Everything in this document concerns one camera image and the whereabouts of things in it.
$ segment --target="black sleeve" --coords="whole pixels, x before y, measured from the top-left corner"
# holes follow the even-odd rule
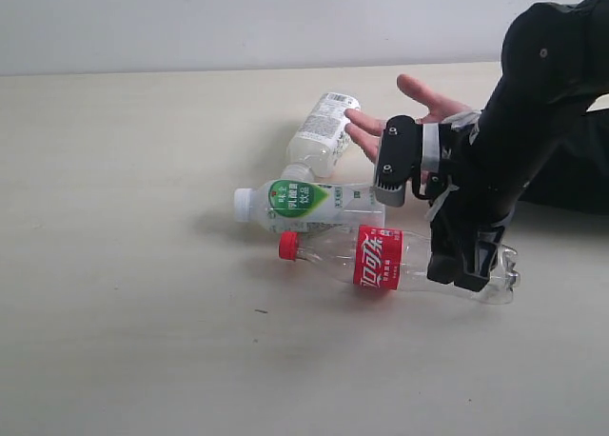
[[[586,113],[521,201],[609,215],[609,109]]]

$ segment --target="plastic bottle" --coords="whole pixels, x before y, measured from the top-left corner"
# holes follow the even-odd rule
[[[268,231],[319,232],[337,225],[384,227],[385,206],[368,184],[314,184],[278,179],[258,189],[238,188],[235,220]]]
[[[359,109],[352,96],[324,94],[287,146],[287,162],[281,179],[313,182],[332,175],[351,138],[344,131],[346,109]]]
[[[358,287],[436,291],[486,304],[508,304],[520,283],[514,271],[517,252],[501,246],[491,280],[479,293],[430,281],[426,277],[430,241],[418,234],[370,226],[333,228],[316,236],[282,234],[279,256],[306,260],[335,279]]]

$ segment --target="barcode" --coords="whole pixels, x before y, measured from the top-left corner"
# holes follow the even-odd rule
[[[324,138],[332,138],[341,124],[340,120],[322,115],[309,115],[301,127],[302,133],[317,134]]]
[[[340,101],[341,103],[347,103],[347,104],[351,103],[351,100],[346,95],[337,95],[335,93],[328,93],[326,98],[328,100]]]

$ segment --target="white bottle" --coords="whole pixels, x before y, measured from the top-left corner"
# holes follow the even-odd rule
[[[275,233],[312,233],[344,225],[383,228],[385,219],[385,206],[369,184],[278,179],[258,189],[238,188],[234,208],[237,222],[257,222]]]
[[[359,108],[359,101],[352,96],[336,92],[323,95],[289,142],[288,165],[281,179],[313,182],[316,177],[331,176],[351,143],[344,131],[348,123],[344,111]]]

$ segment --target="beige table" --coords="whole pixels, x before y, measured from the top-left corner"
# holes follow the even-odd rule
[[[574,435],[609,426],[609,222],[521,207],[506,307],[358,299],[232,193],[279,175],[321,93],[476,107],[495,64],[0,79],[0,434]],[[369,181],[352,147],[337,181]],[[424,205],[389,225],[425,232]]]

